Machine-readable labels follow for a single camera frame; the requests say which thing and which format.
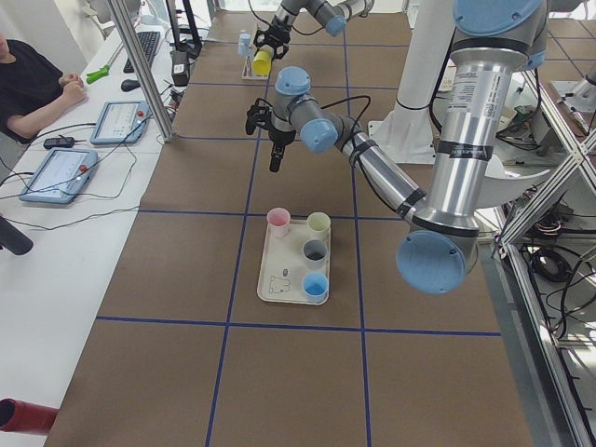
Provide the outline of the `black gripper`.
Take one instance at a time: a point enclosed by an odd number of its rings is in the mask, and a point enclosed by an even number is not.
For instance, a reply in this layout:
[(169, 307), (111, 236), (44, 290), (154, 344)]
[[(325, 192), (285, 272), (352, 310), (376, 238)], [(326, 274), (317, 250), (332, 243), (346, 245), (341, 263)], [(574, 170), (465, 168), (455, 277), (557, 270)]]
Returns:
[(264, 50), (274, 45), (274, 60), (282, 60), (288, 53), (291, 40), (291, 26), (284, 21), (272, 21), (268, 29), (258, 28), (253, 44), (257, 50)]
[(247, 111), (245, 132), (247, 135), (253, 135), (256, 129), (268, 131), (269, 139), (273, 142), (269, 170), (274, 173), (279, 172), (285, 145), (294, 142), (296, 130), (275, 106), (259, 105), (257, 102)]

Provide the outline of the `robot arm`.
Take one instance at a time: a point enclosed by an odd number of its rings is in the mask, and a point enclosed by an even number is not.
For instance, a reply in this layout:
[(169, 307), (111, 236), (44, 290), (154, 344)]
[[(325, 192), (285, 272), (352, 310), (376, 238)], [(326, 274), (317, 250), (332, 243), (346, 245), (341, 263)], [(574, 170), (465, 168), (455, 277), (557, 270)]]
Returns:
[(547, 1), (458, 1), (448, 47), (456, 71), (440, 131), (428, 191), (421, 189), (359, 126), (356, 119), (324, 111), (299, 67), (278, 73), (270, 105), (254, 104), (245, 129), (265, 129), (277, 171), (295, 139), (315, 153), (338, 149), (372, 190), (411, 227), (396, 264), (419, 291), (457, 288), (476, 261), (475, 211), (497, 204), (484, 186), (497, 127), (513, 74), (538, 66), (546, 50)]
[(269, 53), (271, 59), (283, 59), (289, 50), (293, 24), (302, 9), (331, 36), (337, 36), (356, 17), (366, 17), (374, 0), (345, 0), (333, 6), (323, 0), (283, 0), (265, 30), (258, 30), (253, 39), (257, 54)]

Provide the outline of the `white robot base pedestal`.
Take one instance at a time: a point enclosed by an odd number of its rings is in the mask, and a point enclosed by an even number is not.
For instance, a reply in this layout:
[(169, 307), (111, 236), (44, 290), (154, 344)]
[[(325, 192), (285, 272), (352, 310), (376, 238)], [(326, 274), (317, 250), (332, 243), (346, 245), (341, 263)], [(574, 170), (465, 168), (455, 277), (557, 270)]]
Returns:
[(395, 106), (384, 120), (369, 123), (371, 138), (396, 163), (434, 162), (430, 103), (454, 35), (453, 5), (419, 3)]

